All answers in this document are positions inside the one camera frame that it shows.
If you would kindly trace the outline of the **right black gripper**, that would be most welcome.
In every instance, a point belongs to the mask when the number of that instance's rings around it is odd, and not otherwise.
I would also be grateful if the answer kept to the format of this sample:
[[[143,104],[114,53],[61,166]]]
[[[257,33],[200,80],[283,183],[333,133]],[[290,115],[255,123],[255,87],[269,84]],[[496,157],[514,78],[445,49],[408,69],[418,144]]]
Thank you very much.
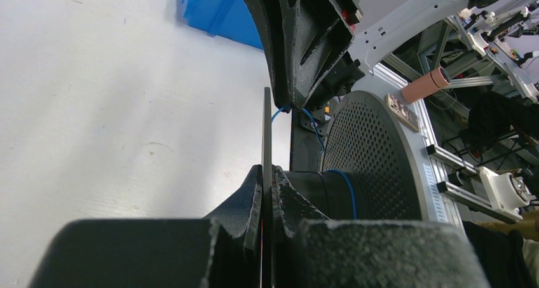
[[[360,0],[244,0],[258,31],[277,107],[302,109],[344,57]]]

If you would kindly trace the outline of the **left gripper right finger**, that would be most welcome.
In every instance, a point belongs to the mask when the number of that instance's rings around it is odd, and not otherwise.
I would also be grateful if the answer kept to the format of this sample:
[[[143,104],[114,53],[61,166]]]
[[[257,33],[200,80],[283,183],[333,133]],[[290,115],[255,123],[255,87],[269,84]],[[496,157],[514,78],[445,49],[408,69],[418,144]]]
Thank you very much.
[[[445,223],[333,220],[273,168],[275,287],[487,287],[463,233]]]

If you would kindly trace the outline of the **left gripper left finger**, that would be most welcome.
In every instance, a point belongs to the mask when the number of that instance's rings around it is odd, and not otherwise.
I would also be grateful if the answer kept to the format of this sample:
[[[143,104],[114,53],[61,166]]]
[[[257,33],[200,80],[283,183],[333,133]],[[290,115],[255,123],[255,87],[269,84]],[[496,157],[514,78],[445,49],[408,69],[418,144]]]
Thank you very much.
[[[257,287],[262,167],[199,219],[81,219],[51,241],[32,287]]]

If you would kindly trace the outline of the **black cable spool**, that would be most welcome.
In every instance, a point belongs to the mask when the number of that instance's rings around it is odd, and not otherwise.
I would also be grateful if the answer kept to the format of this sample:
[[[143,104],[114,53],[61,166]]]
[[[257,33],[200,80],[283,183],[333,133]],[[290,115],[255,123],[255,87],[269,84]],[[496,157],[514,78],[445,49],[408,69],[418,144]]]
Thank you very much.
[[[273,217],[284,222],[429,218],[404,131],[370,92],[351,92],[339,103],[317,171],[273,172]]]

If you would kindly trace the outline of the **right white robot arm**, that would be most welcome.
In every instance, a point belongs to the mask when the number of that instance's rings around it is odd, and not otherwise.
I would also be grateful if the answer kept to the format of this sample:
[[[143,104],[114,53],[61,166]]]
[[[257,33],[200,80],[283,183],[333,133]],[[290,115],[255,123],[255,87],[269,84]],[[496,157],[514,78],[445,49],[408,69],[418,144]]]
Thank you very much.
[[[346,68],[364,74],[409,38],[499,0],[244,0],[259,33],[277,107],[314,108]]]

